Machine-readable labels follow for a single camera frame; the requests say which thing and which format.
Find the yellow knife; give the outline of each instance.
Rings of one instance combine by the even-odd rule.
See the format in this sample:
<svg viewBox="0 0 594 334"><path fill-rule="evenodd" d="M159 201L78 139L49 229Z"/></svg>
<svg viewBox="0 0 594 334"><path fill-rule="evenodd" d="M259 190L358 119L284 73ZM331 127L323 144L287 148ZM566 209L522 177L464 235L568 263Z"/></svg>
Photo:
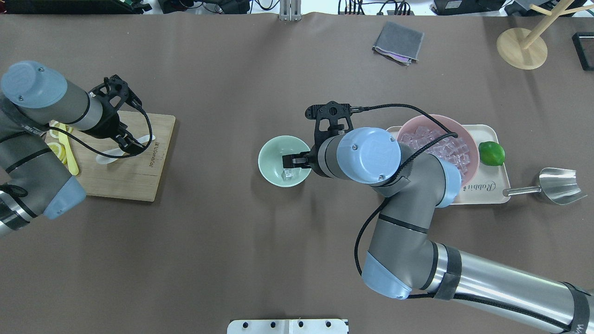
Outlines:
<svg viewBox="0 0 594 334"><path fill-rule="evenodd" d="M58 128L60 130L66 131L66 125L62 123L58 123ZM63 133L58 132L58 140L62 145L64 145L64 148L66 149L66 163L68 164L68 170L70 171L70 174L78 175L78 165L76 164L76 160L74 160L74 154L70 148L68 137Z"/></svg>

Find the wooden cutting board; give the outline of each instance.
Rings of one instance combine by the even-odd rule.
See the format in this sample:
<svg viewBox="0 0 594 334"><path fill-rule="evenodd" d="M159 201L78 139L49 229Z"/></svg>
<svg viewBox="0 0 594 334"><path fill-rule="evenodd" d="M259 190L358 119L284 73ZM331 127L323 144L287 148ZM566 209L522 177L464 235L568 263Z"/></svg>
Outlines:
<svg viewBox="0 0 594 334"><path fill-rule="evenodd" d="M134 138L149 134L146 120L139 112L119 111L120 120L127 124ZM87 195L124 198L128 200L154 201L163 172L165 157L175 125L172 115L148 114L153 135L150 147L141 155L120 159L107 165L95 161L96 153L69 139L80 173L76 176ZM73 135L99 151L114 149L118 145L111 139L96 139L82 132ZM58 139L46 136L46 142Z"/></svg>

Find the brown table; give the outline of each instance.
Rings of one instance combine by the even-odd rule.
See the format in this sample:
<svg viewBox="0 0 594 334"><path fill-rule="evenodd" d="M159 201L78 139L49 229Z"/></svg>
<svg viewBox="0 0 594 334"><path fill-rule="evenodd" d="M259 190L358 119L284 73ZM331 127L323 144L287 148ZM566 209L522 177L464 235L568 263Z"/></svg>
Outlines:
<svg viewBox="0 0 594 334"><path fill-rule="evenodd" d="M386 20L426 33L421 61L403 67L372 52ZM340 317L351 333L540 333L459 303L376 294L352 248L380 198L313 174L277 188L256 164L272 137L312 144L303 112L329 100L411 103L488 124L513 186L546 166L571 168L590 196L566 207L524 196L440 209L430 238L593 287L594 74L582 71L571 35L593 31L594 20L560 18L542 35L541 68L509 66L497 36L537 20L3 15L2 73L35 59L87 89L117 73L147 112L177 124L154 203L89 197L0 240L0 332L215 334L232 319ZM353 121L387 128L413 116L393 109Z"/></svg>

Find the wooden mug tree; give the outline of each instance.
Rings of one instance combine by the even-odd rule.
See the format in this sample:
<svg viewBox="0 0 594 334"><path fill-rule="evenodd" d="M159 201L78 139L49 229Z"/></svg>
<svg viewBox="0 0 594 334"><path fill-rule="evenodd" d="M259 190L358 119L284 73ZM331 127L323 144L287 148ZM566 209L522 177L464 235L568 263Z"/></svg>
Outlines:
<svg viewBox="0 0 594 334"><path fill-rule="evenodd" d="M540 37L553 21L559 16L594 8L594 5L583 6L568 10L574 0L561 0L552 10L548 11L534 4L530 9L546 17L530 31L524 28L512 28L504 31L497 39L497 51L510 65L523 70L534 70L544 64L547 55L545 41Z"/></svg>

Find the light blue cover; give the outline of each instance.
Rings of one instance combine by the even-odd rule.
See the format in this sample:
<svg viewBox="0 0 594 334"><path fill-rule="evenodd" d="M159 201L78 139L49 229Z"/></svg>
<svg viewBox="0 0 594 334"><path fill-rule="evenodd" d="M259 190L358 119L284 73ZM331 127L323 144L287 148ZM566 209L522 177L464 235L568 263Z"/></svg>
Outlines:
<svg viewBox="0 0 594 334"><path fill-rule="evenodd" d="M336 158L340 169L350 179L373 184L396 173L400 165L400 146L384 129L358 128L340 140Z"/></svg>
<svg viewBox="0 0 594 334"><path fill-rule="evenodd" d="M408 298L412 291L411 287L394 276L369 252L361 277L370 289L386 297L402 300Z"/></svg>
<svg viewBox="0 0 594 334"><path fill-rule="evenodd" d="M62 74L39 62L20 61L8 68L0 87L4 95L18 106L44 108L62 99L68 83Z"/></svg>
<svg viewBox="0 0 594 334"><path fill-rule="evenodd" d="M87 196L83 187L78 183L75 177L71 177L66 181L64 186L58 191L43 214L49 219L55 219L64 212L72 209L80 204Z"/></svg>
<svg viewBox="0 0 594 334"><path fill-rule="evenodd" d="M447 162L440 157L437 159L440 161L441 167L444 170L445 192L444 198L436 207L446 207L452 204L456 196L458 196L458 193L460 193L460 187L462 186L462 175L460 174L458 168L452 163Z"/></svg>

